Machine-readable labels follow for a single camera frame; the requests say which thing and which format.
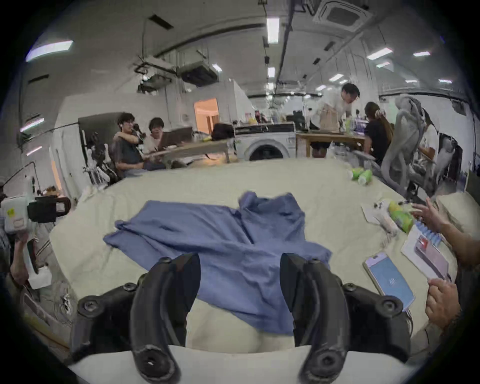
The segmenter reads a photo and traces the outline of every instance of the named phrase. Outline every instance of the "doorway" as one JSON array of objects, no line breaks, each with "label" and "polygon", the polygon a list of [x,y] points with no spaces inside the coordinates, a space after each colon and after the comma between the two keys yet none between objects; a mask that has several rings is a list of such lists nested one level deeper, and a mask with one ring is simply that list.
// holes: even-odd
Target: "doorway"
[{"label": "doorway", "polygon": [[212,134],[214,125],[220,122],[216,98],[197,101],[194,107],[197,130],[209,135]]}]

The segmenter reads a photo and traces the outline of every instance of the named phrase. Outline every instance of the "paper document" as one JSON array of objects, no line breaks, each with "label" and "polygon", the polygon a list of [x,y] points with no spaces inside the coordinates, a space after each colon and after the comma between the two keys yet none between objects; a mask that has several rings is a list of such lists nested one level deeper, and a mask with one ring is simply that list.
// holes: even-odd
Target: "paper document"
[{"label": "paper document", "polygon": [[424,262],[424,260],[415,252],[415,245],[422,232],[416,225],[412,226],[407,240],[403,244],[401,252],[428,278],[438,278],[437,274]]}]

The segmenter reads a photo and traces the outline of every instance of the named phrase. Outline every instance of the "human hand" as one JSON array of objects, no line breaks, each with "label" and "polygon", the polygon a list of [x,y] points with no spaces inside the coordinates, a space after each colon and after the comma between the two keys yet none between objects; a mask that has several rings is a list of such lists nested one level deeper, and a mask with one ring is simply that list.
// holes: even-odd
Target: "human hand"
[{"label": "human hand", "polygon": [[15,242],[21,243],[22,245],[27,244],[28,242],[28,231],[22,231],[17,233]]},{"label": "human hand", "polygon": [[426,200],[427,206],[421,204],[412,204],[412,206],[418,211],[412,211],[412,215],[416,218],[421,218],[423,223],[434,232],[441,232],[442,225],[448,224],[447,219],[445,219],[438,210],[432,205],[430,198],[427,197]]},{"label": "human hand", "polygon": [[428,284],[425,313],[431,323],[445,329],[460,314],[456,285],[442,279],[431,279]]}]

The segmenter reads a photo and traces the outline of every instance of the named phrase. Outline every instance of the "washing machine door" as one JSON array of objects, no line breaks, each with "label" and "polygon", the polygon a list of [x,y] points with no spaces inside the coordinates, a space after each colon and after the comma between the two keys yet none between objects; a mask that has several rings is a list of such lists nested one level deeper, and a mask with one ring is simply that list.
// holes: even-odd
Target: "washing machine door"
[{"label": "washing machine door", "polygon": [[252,143],[243,156],[245,161],[288,158],[288,150],[273,139],[263,139]]}]

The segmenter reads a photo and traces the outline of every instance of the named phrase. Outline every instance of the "black bag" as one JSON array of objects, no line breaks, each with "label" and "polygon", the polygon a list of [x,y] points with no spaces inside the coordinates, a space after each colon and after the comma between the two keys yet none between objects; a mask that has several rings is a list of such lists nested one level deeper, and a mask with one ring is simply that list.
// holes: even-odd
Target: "black bag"
[{"label": "black bag", "polygon": [[233,137],[233,126],[230,124],[216,123],[213,126],[212,141],[226,140]]}]

